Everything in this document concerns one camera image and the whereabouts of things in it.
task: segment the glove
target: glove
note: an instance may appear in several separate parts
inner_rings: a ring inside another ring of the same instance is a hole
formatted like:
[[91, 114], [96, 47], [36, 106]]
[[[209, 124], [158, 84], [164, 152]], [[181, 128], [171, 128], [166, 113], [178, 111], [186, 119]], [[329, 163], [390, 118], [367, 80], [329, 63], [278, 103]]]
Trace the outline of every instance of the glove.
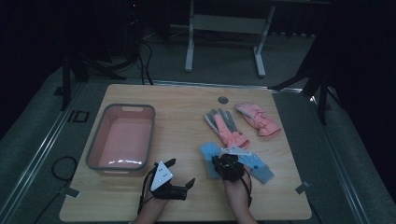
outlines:
[[238, 161], [250, 167], [251, 175], [262, 182], [262, 184], [267, 183], [274, 176], [270, 168], [256, 154], [251, 156], [241, 155]]
[[235, 106], [242, 116], [253, 128], [259, 129], [259, 135], [268, 136], [282, 130], [272, 119], [266, 117], [265, 112], [251, 103], [242, 103]]
[[215, 165], [212, 163], [212, 157], [219, 156], [221, 154], [221, 148], [214, 142], [206, 143], [200, 146], [201, 152], [204, 154], [206, 161], [206, 170], [209, 178], [217, 179], [219, 178], [218, 172], [215, 170]]
[[243, 149], [248, 147], [249, 141], [236, 129], [230, 111], [224, 113], [221, 109], [212, 109], [205, 114], [205, 119], [213, 131], [219, 135], [226, 147], [237, 146]]

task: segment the pink glove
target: pink glove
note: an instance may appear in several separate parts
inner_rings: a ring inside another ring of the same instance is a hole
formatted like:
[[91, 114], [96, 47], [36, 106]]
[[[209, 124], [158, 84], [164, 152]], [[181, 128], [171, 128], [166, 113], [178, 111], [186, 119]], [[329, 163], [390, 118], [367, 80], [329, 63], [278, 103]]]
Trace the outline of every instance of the pink glove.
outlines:
[[236, 129], [233, 116], [229, 111], [225, 113], [219, 109], [212, 109], [205, 114], [207, 124], [219, 135], [226, 147], [237, 146], [246, 149], [248, 139]]
[[253, 128], [259, 129], [259, 135], [268, 136], [282, 130], [272, 119], [266, 117], [265, 112], [251, 103], [242, 103], [235, 106], [242, 116]]

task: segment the white metal stand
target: white metal stand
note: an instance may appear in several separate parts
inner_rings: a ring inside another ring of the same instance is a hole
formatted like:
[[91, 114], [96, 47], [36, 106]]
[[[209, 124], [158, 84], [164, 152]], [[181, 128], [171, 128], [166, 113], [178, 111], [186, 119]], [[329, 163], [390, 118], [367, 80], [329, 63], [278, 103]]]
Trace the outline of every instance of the white metal stand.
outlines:
[[189, 45], [187, 47], [187, 57], [185, 71], [192, 71], [192, 60], [194, 54], [194, 30], [210, 30], [219, 32], [234, 32], [244, 34], [261, 35], [260, 43], [253, 48], [259, 77], [265, 77], [264, 65], [262, 62], [262, 47], [268, 35], [271, 20], [275, 12], [274, 6], [270, 7], [266, 20], [251, 18], [236, 18], [194, 14], [194, 0], [190, 0], [190, 29]]

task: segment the person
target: person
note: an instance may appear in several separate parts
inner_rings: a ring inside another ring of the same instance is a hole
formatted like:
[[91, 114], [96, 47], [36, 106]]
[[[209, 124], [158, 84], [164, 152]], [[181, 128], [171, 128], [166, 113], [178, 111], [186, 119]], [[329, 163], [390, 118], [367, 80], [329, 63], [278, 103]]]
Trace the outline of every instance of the person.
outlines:
[[[248, 167], [245, 167], [247, 172], [244, 173], [242, 178], [245, 180], [247, 186], [250, 186], [250, 171]], [[237, 223], [243, 224], [257, 224], [258, 222], [254, 216], [250, 213], [248, 208], [248, 195], [244, 184], [241, 180], [231, 182], [228, 180], [222, 180], [227, 204], [229, 205], [233, 216]], [[139, 215], [134, 220], [134, 224], [152, 224], [155, 223], [161, 216], [163, 209], [169, 200], [156, 199], [152, 196], [151, 192], [147, 190], [145, 196], [145, 203], [140, 210]]]

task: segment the wooden tabletop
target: wooden tabletop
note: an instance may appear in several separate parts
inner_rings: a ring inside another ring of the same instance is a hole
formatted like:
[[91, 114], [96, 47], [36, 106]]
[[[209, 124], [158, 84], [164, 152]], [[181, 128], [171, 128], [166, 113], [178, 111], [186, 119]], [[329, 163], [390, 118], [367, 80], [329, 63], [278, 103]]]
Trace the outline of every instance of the wooden tabletop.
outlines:
[[[229, 103], [218, 102], [220, 96]], [[233, 107], [243, 102], [259, 105], [282, 126], [274, 98], [268, 90], [252, 88], [197, 86], [110, 85], [101, 104], [71, 184], [80, 191], [78, 198], [66, 197], [60, 213], [62, 221], [130, 221], [136, 217], [144, 177], [103, 176], [90, 169], [85, 158], [107, 105], [114, 103], [152, 105], [156, 110], [154, 133], [148, 160], [149, 169], [156, 161], [177, 159], [170, 167], [173, 185], [184, 186], [196, 178], [186, 201], [171, 201], [160, 221], [233, 220], [226, 203], [221, 180], [207, 177], [200, 145], [216, 142], [219, 137], [207, 125], [204, 115], [212, 108], [229, 110], [236, 126], [250, 140], [247, 150], [256, 153], [272, 170], [274, 177], [265, 185], [252, 178], [250, 211], [258, 220], [308, 219], [311, 210], [301, 185], [288, 139], [282, 130], [272, 138], [258, 135]]]

